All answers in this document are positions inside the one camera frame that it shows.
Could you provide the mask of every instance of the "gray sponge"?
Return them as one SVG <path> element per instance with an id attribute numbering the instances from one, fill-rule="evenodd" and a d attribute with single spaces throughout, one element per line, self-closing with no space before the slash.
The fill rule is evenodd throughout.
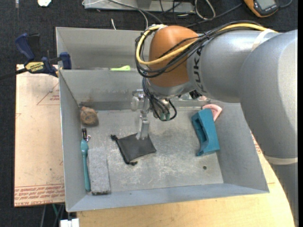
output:
<path id="1" fill-rule="evenodd" d="M 88 150 L 89 179 L 92 194 L 104 194 L 110 192 L 110 183 L 107 166 L 106 150 L 92 148 Z"/>

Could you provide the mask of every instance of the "cardboard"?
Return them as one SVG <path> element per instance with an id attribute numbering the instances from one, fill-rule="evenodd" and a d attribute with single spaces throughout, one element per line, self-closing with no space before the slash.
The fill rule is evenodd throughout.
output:
<path id="1" fill-rule="evenodd" d="M 14 206 L 65 202 L 59 80 L 16 76 Z"/>

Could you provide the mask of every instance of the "yellow cable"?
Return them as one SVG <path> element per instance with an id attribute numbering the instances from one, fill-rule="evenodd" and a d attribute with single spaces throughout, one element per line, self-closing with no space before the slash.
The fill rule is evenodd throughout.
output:
<path id="1" fill-rule="evenodd" d="M 224 27 L 223 29 L 220 29 L 219 31 L 223 31 L 225 29 L 230 29 L 230 28 L 237 28 L 237 27 L 248 27 L 248 28 L 254 28 L 260 31 L 264 31 L 267 30 L 268 28 L 259 26 L 259 25 L 255 25 L 255 24 L 249 24 L 249 23 L 241 23 L 241 24 L 234 24 L 234 25 L 228 25 L 226 27 Z M 277 31 L 270 29 L 271 32 L 273 33 L 277 33 Z"/>
<path id="2" fill-rule="evenodd" d="M 157 25 L 157 26 L 150 27 L 149 30 L 156 30 L 156 29 L 158 29 L 158 28 L 163 28 L 163 27 L 165 27 L 165 25 Z M 250 23 L 239 23 L 239 24 L 234 24 L 234 25 L 228 25 L 228 26 L 226 26 L 226 27 L 220 29 L 219 31 L 223 31 L 223 30 L 230 29 L 230 28 L 237 28 L 237 27 L 248 27 L 248 28 L 257 29 L 257 30 L 260 30 L 260 31 L 267 30 L 267 28 L 262 27 L 262 26 L 259 26 L 259 25 L 255 25 L 255 24 L 250 24 Z M 165 56 L 163 56 L 163 57 L 161 57 L 161 58 L 158 58 L 158 59 L 156 59 L 156 60 L 153 60 L 153 61 L 143 61 L 143 60 L 141 60 L 141 58 L 140 58 L 140 55 L 139 55 L 140 53 L 139 53 L 139 52 L 140 52 L 140 48 L 141 48 L 141 45 L 142 45 L 143 41 L 145 40 L 146 36 L 150 33 L 149 30 L 145 31 L 145 33 L 144 33 L 145 36 L 142 36 L 142 37 L 140 38 L 140 40 L 139 40 L 139 42 L 138 42 L 137 50 L 136 50 L 136 58 L 137 58 L 138 62 L 139 62 L 140 64 L 143 64 L 143 65 L 154 65 L 154 64 L 160 63 L 160 62 L 162 62 L 162 61 L 164 61 L 164 60 L 166 60 L 166 59 L 168 59 L 168 58 L 170 58 L 170 57 L 172 57 L 172 56 L 178 54 L 179 52 L 184 51 L 184 50 L 187 49 L 192 43 L 194 43 L 194 41 L 193 41 L 193 42 L 191 42 L 191 43 L 189 43 L 189 44 L 187 44 L 187 45 L 184 45 L 184 46 L 182 46 L 181 48 L 179 48 L 179 49 L 177 49 L 177 50 L 175 50 L 175 51 L 172 51 L 171 53 L 169 53 L 169 54 L 167 54 L 167 55 L 165 55 Z"/>

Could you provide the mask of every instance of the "blue plastic object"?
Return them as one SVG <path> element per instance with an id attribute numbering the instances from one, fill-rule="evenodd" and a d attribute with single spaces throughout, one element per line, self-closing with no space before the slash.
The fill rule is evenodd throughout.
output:
<path id="1" fill-rule="evenodd" d="M 82 153 L 82 158 L 83 158 L 85 190 L 90 192 L 89 171 L 88 171 L 87 161 L 86 161 L 89 146 L 85 139 L 81 140 L 80 148 L 81 148 L 81 153 Z"/>
<path id="2" fill-rule="evenodd" d="M 49 74 L 49 75 L 52 75 L 52 76 L 56 77 L 57 76 L 56 75 L 56 71 L 57 71 L 56 67 L 50 65 L 49 62 L 48 62 L 48 59 L 46 57 L 42 57 L 41 60 L 43 61 L 44 65 L 45 65 L 45 69 L 42 73 Z"/>
<path id="3" fill-rule="evenodd" d="M 197 156 L 206 152 L 220 149 L 212 110 L 203 109 L 192 116 L 192 123 L 200 141 L 200 150 Z"/>
<path id="4" fill-rule="evenodd" d="M 62 52 L 59 56 L 63 63 L 63 68 L 70 70 L 71 69 L 71 57 L 67 52 Z"/>
<path id="5" fill-rule="evenodd" d="M 17 49 L 27 57 L 27 62 L 29 62 L 35 58 L 35 55 L 27 42 L 27 37 L 27 33 L 20 35 L 17 39 L 15 39 L 15 44 Z"/>

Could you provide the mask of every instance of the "orange device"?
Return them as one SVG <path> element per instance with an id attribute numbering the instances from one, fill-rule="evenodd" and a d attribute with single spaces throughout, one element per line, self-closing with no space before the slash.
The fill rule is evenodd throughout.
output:
<path id="1" fill-rule="evenodd" d="M 279 9 L 277 0 L 244 0 L 244 2 L 258 17 L 268 17 Z"/>

